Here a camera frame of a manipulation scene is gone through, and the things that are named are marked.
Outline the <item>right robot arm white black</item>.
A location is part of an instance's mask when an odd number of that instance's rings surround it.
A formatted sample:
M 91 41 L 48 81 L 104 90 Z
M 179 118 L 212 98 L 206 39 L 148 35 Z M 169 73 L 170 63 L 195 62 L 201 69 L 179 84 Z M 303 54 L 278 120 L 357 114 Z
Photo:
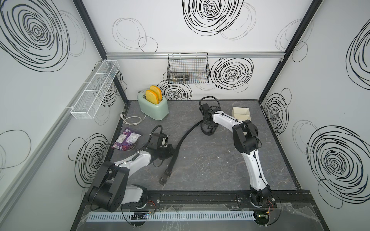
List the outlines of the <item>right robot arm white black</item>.
M 258 138 L 258 129 L 250 121 L 238 120 L 225 112 L 220 106 L 199 105 L 202 114 L 201 130 L 211 136 L 219 125 L 230 130 L 236 150 L 242 154 L 250 178 L 250 201 L 252 205 L 261 208 L 272 195 L 270 185 L 263 174 L 259 160 L 259 148 L 262 146 Z

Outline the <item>long black leather belt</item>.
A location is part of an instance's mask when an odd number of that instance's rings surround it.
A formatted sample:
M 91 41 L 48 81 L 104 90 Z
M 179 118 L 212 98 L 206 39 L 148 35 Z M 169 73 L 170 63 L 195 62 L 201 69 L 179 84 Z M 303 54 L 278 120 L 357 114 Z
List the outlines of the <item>long black leather belt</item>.
M 173 153 L 173 156 L 171 158 L 171 161 L 170 163 L 168 164 L 168 167 L 167 169 L 165 170 L 165 172 L 163 173 L 163 175 L 161 176 L 160 180 L 159 180 L 159 183 L 164 186 L 166 183 L 167 183 L 167 180 L 168 178 L 171 176 L 172 174 L 172 170 L 174 168 L 174 165 L 178 159 L 178 156 L 179 156 L 179 151 L 180 151 L 180 148 L 181 148 L 181 145 L 183 144 L 183 142 L 185 141 L 186 137 L 198 126 L 200 126 L 201 128 L 201 131 L 207 135 L 207 136 L 211 136 L 215 133 L 216 129 L 217 129 L 217 125 L 216 127 L 208 127 L 207 131 L 205 131 L 203 129 L 203 127 L 201 126 L 201 124 L 203 124 L 203 121 L 199 121 L 197 122 L 194 126 L 192 126 L 186 133 L 185 135 L 180 139 L 179 143 L 177 144 L 175 150 L 174 150 L 174 153 Z

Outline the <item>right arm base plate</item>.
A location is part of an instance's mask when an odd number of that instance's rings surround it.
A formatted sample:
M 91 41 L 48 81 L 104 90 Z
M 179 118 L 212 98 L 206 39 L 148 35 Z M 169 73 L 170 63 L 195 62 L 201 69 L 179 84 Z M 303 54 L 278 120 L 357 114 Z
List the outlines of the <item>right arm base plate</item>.
M 260 197 L 257 193 L 251 191 L 237 193 L 236 200 L 240 208 L 274 210 L 280 207 L 280 202 L 276 197 Z

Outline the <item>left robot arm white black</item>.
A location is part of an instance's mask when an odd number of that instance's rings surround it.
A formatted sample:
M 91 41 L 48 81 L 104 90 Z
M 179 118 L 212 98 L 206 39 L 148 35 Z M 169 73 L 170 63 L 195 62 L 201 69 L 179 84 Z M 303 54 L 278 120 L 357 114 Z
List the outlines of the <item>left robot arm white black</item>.
M 128 179 L 155 160 L 163 161 L 173 154 L 174 148 L 168 143 L 168 135 L 150 134 L 147 143 L 133 155 L 114 163 L 106 161 L 101 165 L 87 192 L 88 202 L 91 206 L 109 212 L 130 203 L 145 207 L 147 189 L 137 184 L 128 185 Z

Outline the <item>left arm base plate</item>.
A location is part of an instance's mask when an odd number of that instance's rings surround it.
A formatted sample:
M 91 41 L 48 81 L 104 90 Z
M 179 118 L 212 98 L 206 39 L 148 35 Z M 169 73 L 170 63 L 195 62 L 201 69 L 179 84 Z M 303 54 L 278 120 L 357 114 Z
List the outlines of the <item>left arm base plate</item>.
M 161 195 L 159 193 L 148 193 L 143 195 L 138 202 L 122 204 L 122 209 L 154 211 L 159 208 Z

